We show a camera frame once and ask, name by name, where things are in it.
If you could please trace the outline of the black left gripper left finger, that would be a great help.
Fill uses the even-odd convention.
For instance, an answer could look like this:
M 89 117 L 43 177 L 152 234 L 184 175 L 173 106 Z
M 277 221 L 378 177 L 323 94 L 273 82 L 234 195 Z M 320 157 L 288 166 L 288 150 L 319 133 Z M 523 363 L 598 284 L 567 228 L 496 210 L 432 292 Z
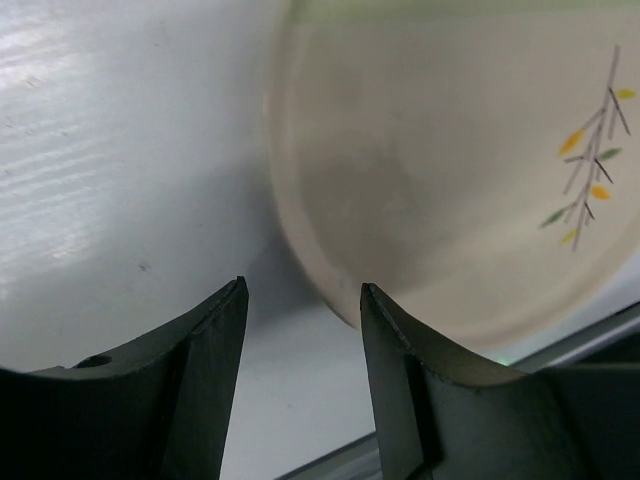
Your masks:
M 216 479 L 249 292 L 236 278 L 174 320 L 70 367 L 1 372 L 5 479 Z

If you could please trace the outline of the beige round plate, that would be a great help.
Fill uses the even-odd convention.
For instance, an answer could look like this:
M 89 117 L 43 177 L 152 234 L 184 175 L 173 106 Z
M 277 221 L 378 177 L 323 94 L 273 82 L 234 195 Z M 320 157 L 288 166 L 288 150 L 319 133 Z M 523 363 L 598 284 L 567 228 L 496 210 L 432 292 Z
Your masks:
M 498 349 L 639 250 L 635 1 L 286 1 L 265 120 L 284 235 L 352 327 L 374 283 Z

